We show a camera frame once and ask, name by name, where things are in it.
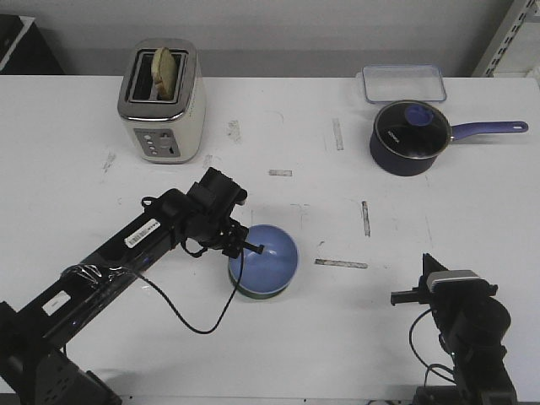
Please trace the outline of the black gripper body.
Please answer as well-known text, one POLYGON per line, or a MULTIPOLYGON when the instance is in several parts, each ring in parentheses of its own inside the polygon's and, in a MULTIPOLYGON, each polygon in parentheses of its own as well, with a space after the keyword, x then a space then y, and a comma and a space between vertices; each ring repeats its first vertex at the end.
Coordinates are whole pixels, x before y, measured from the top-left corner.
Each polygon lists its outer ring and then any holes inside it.
POLYGON ((432 294, 421 276, 416 287, 406 291, 392 292, 390 302, 392 306, 408 303, 428 305, 436 325, 450 325, 456 319, 458 310, 467 298, 493 297, 496 293, 497 285, 481 278, 469 282, 444 283, 436 287, 432 294))
POLYGON ((191 207, 181 225, 181 247, 187 251, 186 241, 196 241, 201 253, 209 249, 221 251, 227 238, 246 240, 248 229, 231 218, 235 208, 234 196, 242 188, 221 171, 207 169, 199 182, 187 192, 191 207))

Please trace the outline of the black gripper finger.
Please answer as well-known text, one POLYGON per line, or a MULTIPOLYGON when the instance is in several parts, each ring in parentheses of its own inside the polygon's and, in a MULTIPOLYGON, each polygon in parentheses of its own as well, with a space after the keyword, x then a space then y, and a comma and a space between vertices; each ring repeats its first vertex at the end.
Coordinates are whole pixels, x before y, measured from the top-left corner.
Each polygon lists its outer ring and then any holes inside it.
POLYGON ((237 258, 245 247, 245 241, 241 238, 232 237, 224 241, 221 249, 222 254, 229 258, 237 258))
POLYGON ((242 252, 245 255, 246 251, 255 252, 256 254, 261 255, 264 252, 264 245, 253 245, 248 241, 243 241, 241 244, 242 252))
POLYGON ((451 281, 450 271, 429 253, 423 254, 422 264, 424 284, 427 287, 438 287, 451 281))

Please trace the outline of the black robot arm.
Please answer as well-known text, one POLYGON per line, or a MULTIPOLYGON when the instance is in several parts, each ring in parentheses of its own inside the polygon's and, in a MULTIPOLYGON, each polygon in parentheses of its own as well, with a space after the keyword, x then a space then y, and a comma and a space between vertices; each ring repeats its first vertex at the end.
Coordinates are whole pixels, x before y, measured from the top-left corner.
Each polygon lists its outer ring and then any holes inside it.
POLYGON ((391 293, 391 304, 429 305, 442 349, 451 356, 451 386, 423 384, 414 404, 517 404, 505 369, 502 339, 509 311, 494 297, 498 286, 471 270, 449 270, 424 253, 418 286, 391 293))
POLYGON ((230 258, 261 246, 230 217, 247 192, 214 168, 183 193, 142 199, 143 213, 16 311, 1 304, 1 377, 23 404, 119 404, 96 374, 63 352, 66 344, 166 252, 194 240, 230 258))

